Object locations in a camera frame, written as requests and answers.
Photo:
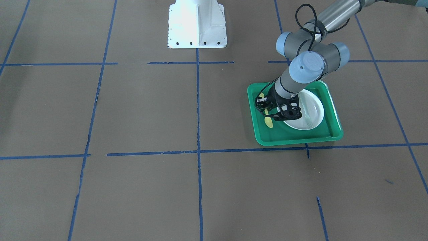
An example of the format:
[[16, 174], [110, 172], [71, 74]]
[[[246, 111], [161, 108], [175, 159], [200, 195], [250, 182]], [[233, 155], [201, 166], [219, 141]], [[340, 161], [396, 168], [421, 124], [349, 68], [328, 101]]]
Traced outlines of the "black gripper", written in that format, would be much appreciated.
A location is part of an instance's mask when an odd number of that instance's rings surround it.
[[[263, 116], [284, 116], [282, 106], [285, 104], [285, 99], [276, 91], [269, 91], [265, 97], [256, 97], [255, 107]], [[280, 111], [276, 114], [266, 114], [265, 111], [279, 108]]]

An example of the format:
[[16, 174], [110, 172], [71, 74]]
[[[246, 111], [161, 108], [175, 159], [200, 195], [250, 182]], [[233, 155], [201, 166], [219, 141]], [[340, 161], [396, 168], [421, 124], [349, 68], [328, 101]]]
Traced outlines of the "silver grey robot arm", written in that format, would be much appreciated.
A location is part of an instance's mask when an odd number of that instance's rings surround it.
[[342, 43], [323, 44], [325, 37], [344, 28], [350, 17], [374, 3], [373, 0], [337, 0], [317, 14], [308, 3], [295, 12], [297, 32], [283, 32], [276, 50], [290, 60], [288, 68], [266, 85], [264, 97], [254, 100], [256, 110], [275, 121], [302, 117], [301, 92], [312, 82], [339, 70], [350, 59], [348, 47]]

